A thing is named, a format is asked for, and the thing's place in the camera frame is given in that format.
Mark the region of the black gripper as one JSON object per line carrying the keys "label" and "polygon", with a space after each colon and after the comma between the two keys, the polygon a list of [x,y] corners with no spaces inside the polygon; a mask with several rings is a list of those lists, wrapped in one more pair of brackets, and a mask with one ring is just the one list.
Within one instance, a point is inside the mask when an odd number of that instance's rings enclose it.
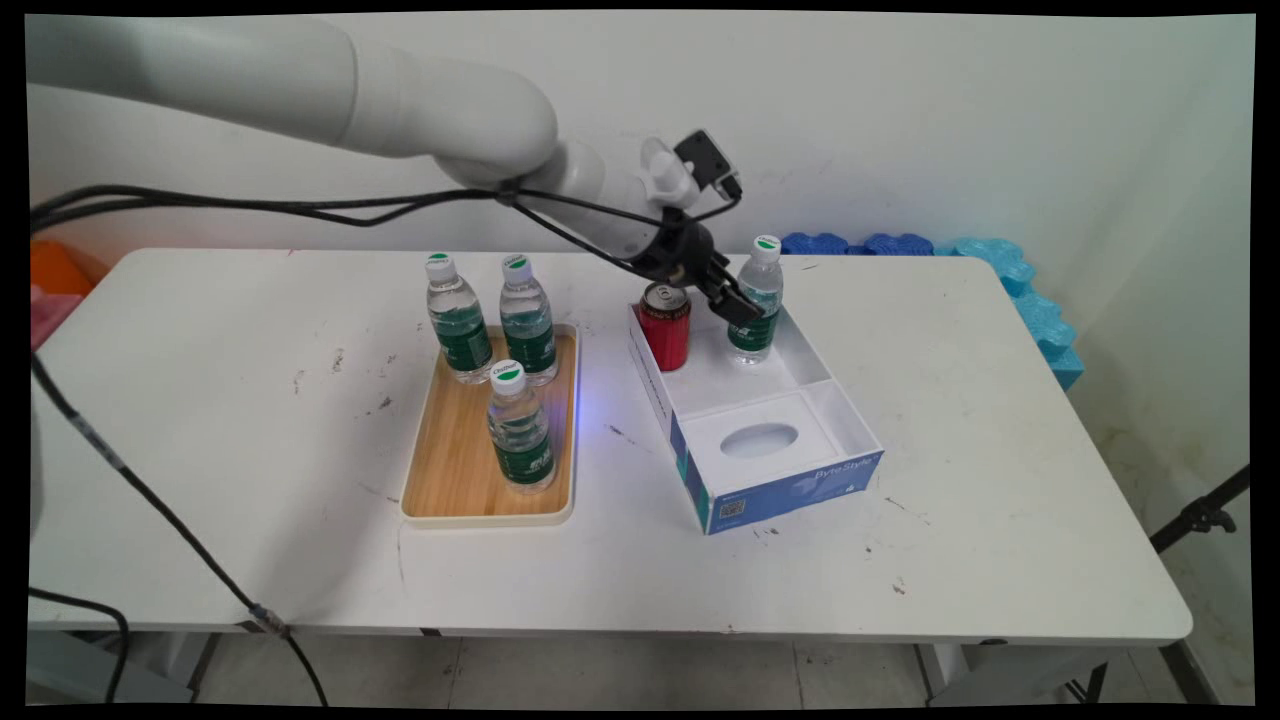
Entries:
{"label": "black gripper", "polygon": [[716,251],[710,232],[690,217],[662,217],[652,242],[630,259],[630,266],[649,281],[696,287],[710,311],[731,325],[749,325],[765,314],[742,291],[730,260]]}

